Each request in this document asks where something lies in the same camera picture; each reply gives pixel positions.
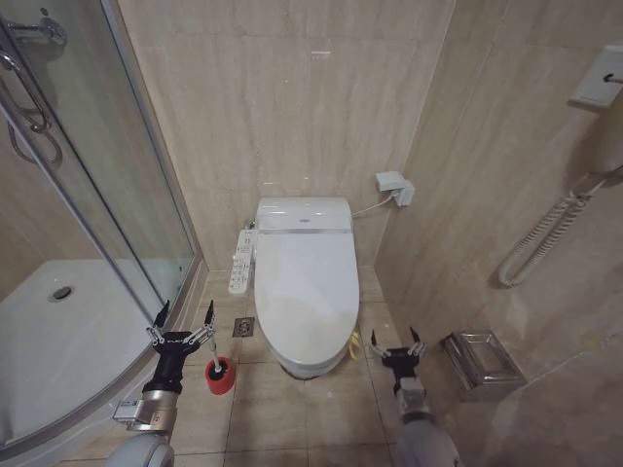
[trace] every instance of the bidet control panel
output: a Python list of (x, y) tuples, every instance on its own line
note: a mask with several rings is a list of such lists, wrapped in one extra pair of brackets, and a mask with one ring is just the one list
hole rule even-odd
[(230, 276), (229, 292), (231, 295), (246, 293), (256, 237), (257, 230), (255, 229), (242, 230), (238, 234), (238, 244), (232, 265), (232, 275)]

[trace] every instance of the toilet bowl base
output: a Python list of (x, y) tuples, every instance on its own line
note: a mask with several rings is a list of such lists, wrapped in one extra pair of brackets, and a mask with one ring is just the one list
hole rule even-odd
[(298, 363), (291, 362), (289, 360), (284, 359), (272, 347), (271, 347), (271, 353), (273, 354), (273, 356), (275, 357), (279, 365), (281, 365), (281, 368), (287, 374), (289, 374), (291, 377), (295, 379), (306, 380), (306, 379), (314, 379), (315, 377), (320, 377), (322, 375), (329, 373), (331, 370), (333, 370), (346, 355), (347, 347), (345, 346), (340, 352), (338, 352), (338, 354), (335, 357), (331, 358), (330, 360), (327, 360), (326, 362), (320, 365), (301, 365)]

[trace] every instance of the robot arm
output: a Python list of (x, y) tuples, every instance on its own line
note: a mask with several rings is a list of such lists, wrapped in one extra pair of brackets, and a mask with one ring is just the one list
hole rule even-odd
[[(214, 344), (214, 303), (211, 302), (203, 326), (195, 332), (162, 332), (168, 316), (169, 303), (156, 316), (154, 325), (147, 328), (152, 346), (160, 354), (153, 377), (143, 386), (142, 397), (122, 401), (113, 419), (124, 423), (128, 430), (141, 432), (127, 440), (106, 460), (106, 467), (172, 467), (174, 453), (168, 443), (177, 417), (177, 398), (182, 392), (182, 370), (186, 357), (209, 341)], [(214, 369), (225, 374), (222, 366)]]
[(398, 433), (398, 455), (402, 467), (459, 467), (462, 465), (452, 438), (439, 424), (426, 403), (426, 391), (415, 367), (426, 353), (426, 344), (409, 328), (411, 347), (383, 349), (372, 331), (372, 349), (383, 365), (393, 370), (393, 393), (398, 400), (402, 427)]

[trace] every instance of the red toilet brush holder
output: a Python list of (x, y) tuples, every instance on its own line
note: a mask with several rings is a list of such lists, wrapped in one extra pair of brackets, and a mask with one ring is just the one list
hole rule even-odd
[(216, 371), (214, 361), (210, 360), (205, 367), (205, 380), (210, 388), (210, 392), (220, 396), (234, 387), (234, 383), (236, 382), (236, 366), (229, 358), (225, 357), (218, 357), (218, 363), (220, 372)]

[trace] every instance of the stainless steel tissue box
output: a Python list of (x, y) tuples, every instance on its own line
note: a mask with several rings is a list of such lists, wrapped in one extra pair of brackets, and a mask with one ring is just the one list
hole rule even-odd
[(460, 331), (442, 340), (463, 386), (463, 401), (501, 401), (526, 379), (492, 331)]

